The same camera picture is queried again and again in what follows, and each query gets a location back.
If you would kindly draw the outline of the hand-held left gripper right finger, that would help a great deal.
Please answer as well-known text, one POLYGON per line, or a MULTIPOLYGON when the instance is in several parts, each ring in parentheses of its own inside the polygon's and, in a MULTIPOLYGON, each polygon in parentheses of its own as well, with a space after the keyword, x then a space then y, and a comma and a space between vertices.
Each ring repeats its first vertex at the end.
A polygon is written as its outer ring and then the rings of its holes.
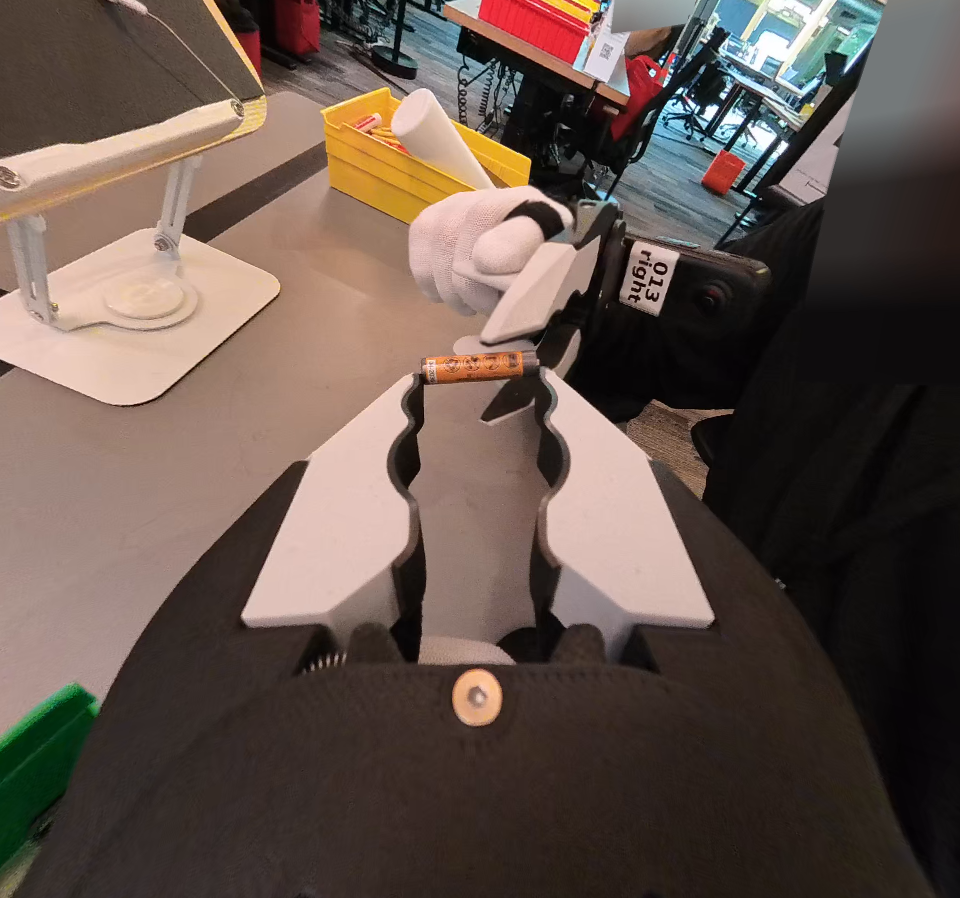
POLYGON ((711 628, 714 609, 647 454, 554 372, 533 389, 547 486, 531 550, 542 650, 572 625, 597 629, 611 661, 636 627, 711 628))

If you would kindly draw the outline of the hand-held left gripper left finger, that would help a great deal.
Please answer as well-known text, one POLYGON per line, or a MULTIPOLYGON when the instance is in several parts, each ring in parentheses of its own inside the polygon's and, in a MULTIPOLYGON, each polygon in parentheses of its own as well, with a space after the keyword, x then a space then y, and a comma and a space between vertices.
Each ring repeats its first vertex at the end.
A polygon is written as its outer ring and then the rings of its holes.
POLYGON ((322 626, 345 644, 360 625, 420 657, 426 551, 410 486, 421 469, 424 380, 402 376, 303 464, 242 621, 322 626))

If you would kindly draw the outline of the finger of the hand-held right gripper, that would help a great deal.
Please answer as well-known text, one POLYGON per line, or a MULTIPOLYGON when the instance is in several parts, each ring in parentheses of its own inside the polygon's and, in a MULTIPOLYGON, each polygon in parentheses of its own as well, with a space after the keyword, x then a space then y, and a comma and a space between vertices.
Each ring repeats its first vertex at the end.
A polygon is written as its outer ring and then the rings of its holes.
MULTIPOLYGON (((548 327, 538 336, 535 357, 559 377, 565 377, 574 364, 582 344, 578 327, 548 327)), ((512 378, 502 384, 480 416, 484 424, 496 424, 522 412, 536 400, 540 379, 512 378)))
POLYGON ((539 247, 488 317, 481 345, 494 347, 544 330, 572 296, 587 293, 600 246, 595 237, 582 247, 559 242, 539 247))

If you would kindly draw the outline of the orange battery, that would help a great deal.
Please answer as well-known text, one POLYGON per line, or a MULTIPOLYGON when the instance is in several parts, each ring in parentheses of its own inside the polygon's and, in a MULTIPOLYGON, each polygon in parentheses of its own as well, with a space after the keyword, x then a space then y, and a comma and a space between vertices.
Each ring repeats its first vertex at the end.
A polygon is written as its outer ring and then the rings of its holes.
POLYGON ((432 386, 474 384, 535 376, 540 366, 532 351, 430 355, 421 360, 419 374, 432 386))

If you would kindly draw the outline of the yellow plastic bin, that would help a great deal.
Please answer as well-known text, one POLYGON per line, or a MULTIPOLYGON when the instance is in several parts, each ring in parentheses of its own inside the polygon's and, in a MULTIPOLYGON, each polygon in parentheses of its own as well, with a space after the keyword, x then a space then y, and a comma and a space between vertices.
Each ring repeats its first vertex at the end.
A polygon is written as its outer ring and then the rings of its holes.
MULTIPOLYGON (((412 156, 392 134, 368 136, 352 124, 378 112, 389 125, 401 101, 389 88, 322 110, 330 185, 354 199, 410 224, 425 208, 474 189, 412 156)), ((490 138, 454 123, 494 187, 529 183, 531 160, 490 138)))

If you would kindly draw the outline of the white bottle with black cap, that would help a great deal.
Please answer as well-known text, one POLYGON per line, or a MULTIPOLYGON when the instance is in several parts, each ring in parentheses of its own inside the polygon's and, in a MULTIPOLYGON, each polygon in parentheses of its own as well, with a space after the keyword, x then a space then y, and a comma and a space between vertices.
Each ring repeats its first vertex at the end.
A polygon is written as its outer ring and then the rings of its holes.
POLYGON ((431 90, 419 88, 404 97, 390 130, 408 153, 450 178, 475 190, 495 188, 431 90))

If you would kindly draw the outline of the green plastic bin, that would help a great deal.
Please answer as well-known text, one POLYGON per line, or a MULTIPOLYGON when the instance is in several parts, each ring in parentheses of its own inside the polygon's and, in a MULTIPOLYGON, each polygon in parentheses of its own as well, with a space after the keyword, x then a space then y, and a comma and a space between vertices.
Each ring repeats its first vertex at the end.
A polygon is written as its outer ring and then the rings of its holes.
POLYGON ((64 795, 98 712, 97 698, 71 683, 2 735, 2 864, 16 854, 36 821, 64 795))

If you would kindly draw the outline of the person's left hand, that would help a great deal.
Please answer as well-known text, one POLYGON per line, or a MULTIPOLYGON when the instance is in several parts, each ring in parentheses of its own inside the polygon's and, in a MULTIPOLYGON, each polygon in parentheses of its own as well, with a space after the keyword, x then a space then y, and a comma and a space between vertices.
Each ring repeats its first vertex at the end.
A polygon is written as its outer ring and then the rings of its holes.
POLYGON ((498 645, 449 636, 423 635, 417 663, 420 665, 513 665, 514 659, 498 645))

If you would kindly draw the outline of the small red floor bin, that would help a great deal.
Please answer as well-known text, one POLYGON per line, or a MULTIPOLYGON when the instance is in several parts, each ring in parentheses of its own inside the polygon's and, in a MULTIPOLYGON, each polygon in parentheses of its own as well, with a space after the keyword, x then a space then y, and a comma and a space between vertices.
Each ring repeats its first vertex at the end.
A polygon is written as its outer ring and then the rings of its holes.
POLYGON ((708 193, 725 197, 738 183, 746 166, 747 162, 738 155, 721 149, 702 174, 700 184, 708 193))

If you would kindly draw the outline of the red bag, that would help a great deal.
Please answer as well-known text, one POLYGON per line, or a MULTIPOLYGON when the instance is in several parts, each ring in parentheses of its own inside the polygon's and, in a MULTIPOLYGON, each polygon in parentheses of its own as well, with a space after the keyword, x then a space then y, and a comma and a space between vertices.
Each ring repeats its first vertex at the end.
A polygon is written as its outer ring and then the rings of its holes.
POLYGON ((630 133, 642 112, 661 94, 668 74, 657 61, 645 54, 627 60, 626 72, 630 97, 627 106, 609 127, 609 136, 614 142, 630 133))

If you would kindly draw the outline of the wooden table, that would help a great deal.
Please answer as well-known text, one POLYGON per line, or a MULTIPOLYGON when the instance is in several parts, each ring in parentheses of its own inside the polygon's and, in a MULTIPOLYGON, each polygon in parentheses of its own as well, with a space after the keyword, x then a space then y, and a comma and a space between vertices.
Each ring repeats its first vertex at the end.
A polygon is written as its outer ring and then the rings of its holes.
POLYGON ((618 109, 623 109, 628 105, 630 99, 629 82, 625 60, 622 56, 616 59, 608 80, 595 78, 587 73, 585 66, 590 51, 589 40, 582 42, 575 60, 566 62, 481 19, 479 16, 481 1, 456 0, 445 3, 441 15, 460 28, 486 40, 490 49, 505 51, 510 59, 515 62, 522 60, 526 64, 534 64, 537 68, 554 77, 563 79, 570 84, 571 88, 591 91, 606 102, 615 105, 618 109))

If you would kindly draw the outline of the small code sign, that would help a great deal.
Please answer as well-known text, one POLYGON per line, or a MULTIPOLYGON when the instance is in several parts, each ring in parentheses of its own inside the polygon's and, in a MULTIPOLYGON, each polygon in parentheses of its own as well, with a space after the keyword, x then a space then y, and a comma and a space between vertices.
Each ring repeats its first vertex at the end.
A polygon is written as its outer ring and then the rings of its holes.
POLYGON ((630 36, 630 32, 614 33, 603 27, 590 41, 582 72, 595 82, 609 83, 623 59, 630 36))

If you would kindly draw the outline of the red plastic bin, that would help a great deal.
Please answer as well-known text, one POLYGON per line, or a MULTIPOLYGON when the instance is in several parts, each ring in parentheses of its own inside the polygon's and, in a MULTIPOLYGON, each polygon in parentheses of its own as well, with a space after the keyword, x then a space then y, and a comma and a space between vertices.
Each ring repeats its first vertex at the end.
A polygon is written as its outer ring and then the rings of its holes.
POLYGON ((478 17, 552 57, 574 64, 600 9, 597 0, 480 0, 478 17))

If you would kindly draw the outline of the white board stand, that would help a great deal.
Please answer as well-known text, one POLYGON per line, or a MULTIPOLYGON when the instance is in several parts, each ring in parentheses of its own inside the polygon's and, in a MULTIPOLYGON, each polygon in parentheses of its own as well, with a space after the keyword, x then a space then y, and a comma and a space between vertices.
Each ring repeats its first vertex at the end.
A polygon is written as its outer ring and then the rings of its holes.
POLYGON ((278 279, 185 234, 202 154, 265 121, 267 100, 223 100, 89 143, 2 159, 2 226, 18 287, 2 297, 1 356, 93 400, 157 399, 280 293, 278 279), (167 169, 155 226, 54 271, 44 212, 167 169))

